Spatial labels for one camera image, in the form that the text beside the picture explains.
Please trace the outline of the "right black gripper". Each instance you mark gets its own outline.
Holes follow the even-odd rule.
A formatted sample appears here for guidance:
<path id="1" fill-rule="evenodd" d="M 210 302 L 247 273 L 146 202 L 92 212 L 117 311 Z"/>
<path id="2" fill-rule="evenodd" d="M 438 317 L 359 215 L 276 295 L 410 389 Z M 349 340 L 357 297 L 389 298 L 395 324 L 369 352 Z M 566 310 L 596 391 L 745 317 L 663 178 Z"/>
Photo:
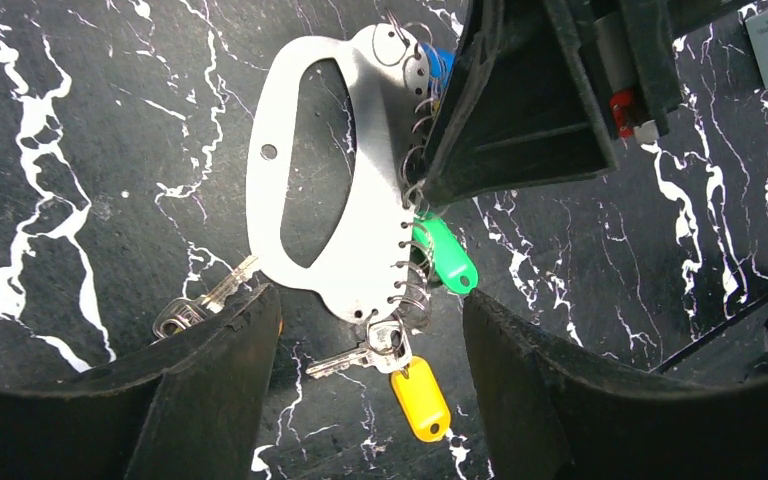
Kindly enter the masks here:
<path id="1" fill-rule="evenodd" d="M 673 42 L 745 1 L 473 1 L 422 153 L 433 205 L 595 178 L 681 103 Z"/>

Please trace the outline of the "green key tag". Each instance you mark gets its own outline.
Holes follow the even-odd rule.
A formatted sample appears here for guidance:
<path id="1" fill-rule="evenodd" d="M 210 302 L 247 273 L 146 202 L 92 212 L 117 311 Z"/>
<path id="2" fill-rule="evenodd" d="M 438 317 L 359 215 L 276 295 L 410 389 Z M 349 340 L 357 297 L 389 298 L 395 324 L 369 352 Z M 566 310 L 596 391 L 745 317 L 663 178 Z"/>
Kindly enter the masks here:
<path id="1" fill-rule="evenodd" d="M 478 286 L 476 266 L 442 218 L 416 217 L 413 239 L 431 253 L 434 273 L 451 292 L 467 295 Z"/>

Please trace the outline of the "blue key tag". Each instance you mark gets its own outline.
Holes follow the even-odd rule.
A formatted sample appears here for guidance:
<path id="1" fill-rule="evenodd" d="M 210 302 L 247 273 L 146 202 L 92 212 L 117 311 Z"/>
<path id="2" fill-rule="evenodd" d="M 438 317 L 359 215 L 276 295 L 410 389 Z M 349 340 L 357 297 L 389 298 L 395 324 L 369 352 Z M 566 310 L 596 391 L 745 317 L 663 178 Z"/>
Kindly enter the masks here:
<path id="1" fill-rule="evenodd" d="M 453 52 L 439 49 L 427 43 L 422 43 L 421 46 L 428 57 L 429 85 L 435 95 L 442 95 L 451 78 L 455 55 Z"/>

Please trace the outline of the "yellow key tag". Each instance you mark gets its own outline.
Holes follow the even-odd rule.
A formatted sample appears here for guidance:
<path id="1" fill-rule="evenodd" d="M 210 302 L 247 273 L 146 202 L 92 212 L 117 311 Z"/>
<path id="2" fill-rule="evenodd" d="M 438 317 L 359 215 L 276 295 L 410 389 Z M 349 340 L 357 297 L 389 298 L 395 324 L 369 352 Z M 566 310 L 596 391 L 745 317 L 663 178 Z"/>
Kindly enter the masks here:
<path id="1" fill-rule="evenodd" d="M 451 412 L 430 364 L 414 356 L 407 367 L 390 374 L 390 384 L 414 436 L 426 443 L 442 440 Z"/>

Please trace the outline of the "silver metal keyring plate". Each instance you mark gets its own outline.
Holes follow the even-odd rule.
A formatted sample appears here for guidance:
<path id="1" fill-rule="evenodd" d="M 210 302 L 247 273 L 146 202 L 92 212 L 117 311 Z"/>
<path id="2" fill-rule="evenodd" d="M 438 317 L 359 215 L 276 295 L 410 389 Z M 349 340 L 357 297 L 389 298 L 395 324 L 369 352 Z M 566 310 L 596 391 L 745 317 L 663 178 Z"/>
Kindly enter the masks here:
<path id="1" fill-rule="evenodd" d="M 261 271 L 352 324 L 404 298 L 413 208 L 401 164 L 429 97 L 421 41 L 394 18 L 279 49 L 249 139 L 247 234 Z"/>

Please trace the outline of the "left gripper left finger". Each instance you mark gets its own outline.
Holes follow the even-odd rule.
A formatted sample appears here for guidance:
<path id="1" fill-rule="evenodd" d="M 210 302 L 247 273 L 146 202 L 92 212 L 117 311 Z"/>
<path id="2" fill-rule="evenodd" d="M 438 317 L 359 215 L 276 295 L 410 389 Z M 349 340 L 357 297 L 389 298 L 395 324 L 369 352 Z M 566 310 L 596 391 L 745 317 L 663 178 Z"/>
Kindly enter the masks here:
<path id="1" fill-rule="evenodd" d="M 282 322 L 264 285 L 61 383 L 0 389 L 0 479 L 245 479 Z"/>

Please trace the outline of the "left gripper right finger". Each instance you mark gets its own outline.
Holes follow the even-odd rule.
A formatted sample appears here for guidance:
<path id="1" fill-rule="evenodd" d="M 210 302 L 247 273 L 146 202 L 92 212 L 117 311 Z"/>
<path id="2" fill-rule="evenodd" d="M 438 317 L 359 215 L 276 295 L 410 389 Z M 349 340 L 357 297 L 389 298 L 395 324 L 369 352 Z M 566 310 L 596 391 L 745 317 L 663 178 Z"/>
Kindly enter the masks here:
<path id="1" fill-rule="evenodd" d="M 650 374 L 479 290 L 463 333 L 499 479 L 768 479 L 768 376 L 725 388 Z"/>

